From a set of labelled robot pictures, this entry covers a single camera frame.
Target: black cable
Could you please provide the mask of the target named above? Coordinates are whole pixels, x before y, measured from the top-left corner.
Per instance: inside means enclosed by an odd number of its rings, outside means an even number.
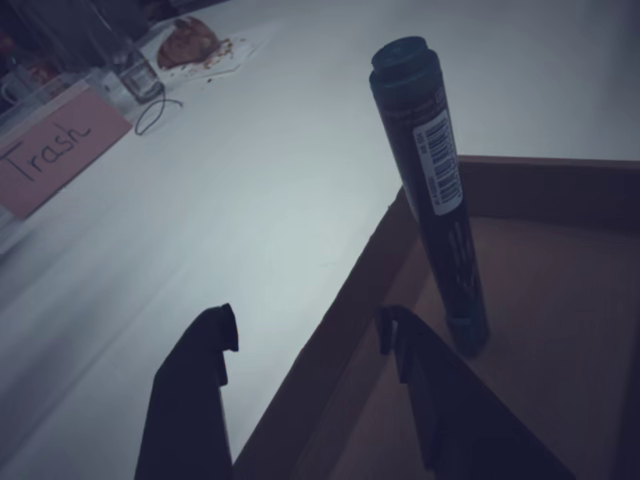
[[[140,116],[138,117],[138,121],[136,122],[136,126],[135,126],[135,129],[134,129],[134,131],[136,132],[136,135],[138,135],[138,136],[144,135],[147,132],[147,130],[149,130],[151,127],[153,127],[158,122],[158,120],[160,120],[160,117],[164,113],[164,106],[167,103],[169,103],[169,102],[176,103],[176,104],[178,104],[180,106],[180,108],[182,108],[184,106],[184,104],[182,102],[178,101],[178,100],[173,100],[171,98],[167,98],[167,96],[165,94],[165,91],[164,91],[164,85],[162,85],[161,93],[162,93],[162,99],[161,100],[156,100],[155,102],[150,103],[149,106],[147,106],[147,108],[144,110],[144,112],[142,112],[140,114]],[[149,110],[151,110],[151,108],[153,106],[157,105],[158,103],[162,104],[162,107],[160,107],[160,111],[158,112],[158,115],[156,116],[156,118],[153,119],[153,121],[149,125],[147,125],[142,130],[140,130],[140,121],[145,117],[145,115],[147,113],[149,113]]]

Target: barcode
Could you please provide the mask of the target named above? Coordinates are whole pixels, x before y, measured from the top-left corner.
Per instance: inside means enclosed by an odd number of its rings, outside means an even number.
[[[462,185],[449,114],[443,111],[432,121],[414,128],[413,135],[433,210],[437,215],[449,213],[462,202]]]

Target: dark marker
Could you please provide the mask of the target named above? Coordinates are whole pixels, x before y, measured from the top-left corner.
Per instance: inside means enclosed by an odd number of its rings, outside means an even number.
[[[372,63],[373,96],[447,324],[458,350],[477,355],[489,339],[489,325],[438,55],[423,38],[406,37],[382,48]]]

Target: cardboard box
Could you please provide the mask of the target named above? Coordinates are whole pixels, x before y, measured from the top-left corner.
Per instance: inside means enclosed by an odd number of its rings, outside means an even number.
[[[639,478],[640,166],[462,157],[487,314],[466,364],[577,478]],[[236,478],[432,478],[375,311],[451,348],[399,194],[235,464]]]

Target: black object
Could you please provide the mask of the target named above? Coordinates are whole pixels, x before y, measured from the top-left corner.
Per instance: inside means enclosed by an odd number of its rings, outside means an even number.
[[[220,397],[224,350],[238,351],[228,304],[201,313],[156,373],[136,480],[232,478]]]
[[[380,310],[380,350],[394,350],[425,468],[438,480],[569,480],[575,476],[417,315]]]
[[[162,114],[164,113],[164,108],[167,103],[173,103],[175,105],[178,105],[180,108],[184,106],[184,104],[179,100],[173,100],[172,98],[167,98],[164,85],[162,85],[162,90],[160,91],[160,94],[162,95],[162,98],[160,100],[156,100],[155,102],[152,102],[149,105],[147,105],[147,108],[144,109],[144,112],[142,112],[138,117],[138,120],[136,120],[136,125],[133,129],[134,132],[136,132],[136,135],[138,136],[144,135],[145,133],[147,133],[147,131],[151,127],[153,127],[156,123],[158,123],[158,120],[160,120],[160,118],[162,117]],[[140,124],[142,123],[142,120],[144,119],[144,117],[146,117],[149,111],[158,104],[160,104],[160,109],[158,110],[158,113],[156,113],[156,116],[153,117],[153,120],[151,120],[147,125],[141,128]]]
[[[461,353],[489,338],[438,56],[421,37],[375,54],[369,81]]]

